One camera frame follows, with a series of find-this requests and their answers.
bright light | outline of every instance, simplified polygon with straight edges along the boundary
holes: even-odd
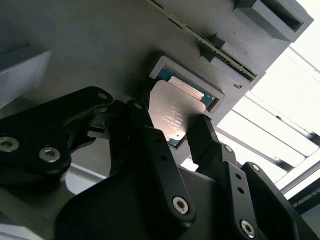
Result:
[[[308,176],[306,179],[304,179],[302,182],[298,183],[295,187],[290,189],[284,194],[284,197],[286,199],[292,198],[294,195],[299,193],[301,190],[312,184],[314,181],[316,181],[318,178],[320,178],[320,169]]]
[[[199,167],[197,164],[194,164],[194,162],[190,158],[187,158],[186,160],[184,160],[181,166],[192,172],[195,172]]]

gray panel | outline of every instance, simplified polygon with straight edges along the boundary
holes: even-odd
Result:
[[[234,11],[236,0],[158,2],[206,38],[218,34],[262,72],[289,45],[239,18],[239,11]],[[230,76],[201,56],[201,45],[194,37],[143,0],[5,0],[0,2],[0,16],[0,53],[25,42],[52,50],[39,90],[23,95],[36,103],[90,85],[115,98],[118,94],[132,96],[155,67],[159,53],[172,57],[226,95],[223,107],[211,115],[214,125],[248,90],[245,86],[236,88]],[[100,159],[94,168],[101,164],[105,169],[105,161],[110,159],[101,146],[90,152]],[[188,155],[182,151],[179,158]],[[79,161],[84,163],[88,158]]]
[[[50,55],[31,46],[0,55],[0,108],[40,85]]]
[[[236,7],[273,38],[292,43],[313,22],[295,0],[240,0]]]

black mechanical link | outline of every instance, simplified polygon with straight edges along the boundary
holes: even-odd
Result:
[[[17,148],[1,148],[0,185],[35,191],[57,187],[70,166],[70,151],[95,139],[82,134],[82,123],[112,102],[109,93],[87,87],[1,119],[0,137],[9,139],[2,144]]]
[[[241,168],[248,179],[259,228],[272,240],[318,240],[266,173],[253,162]]]
[[[200,115],[188,130],[187,139],[192,159],[199,165],[197,172],[215,179],[221,187],[219,204],[223,207],[217,209],[216,216],[225,217],[215,226],[217,237],[260,239],[246,174],[237,167],[233,150],[219,142],[210,118]],[[225,222],[232,231],[218,230]]]

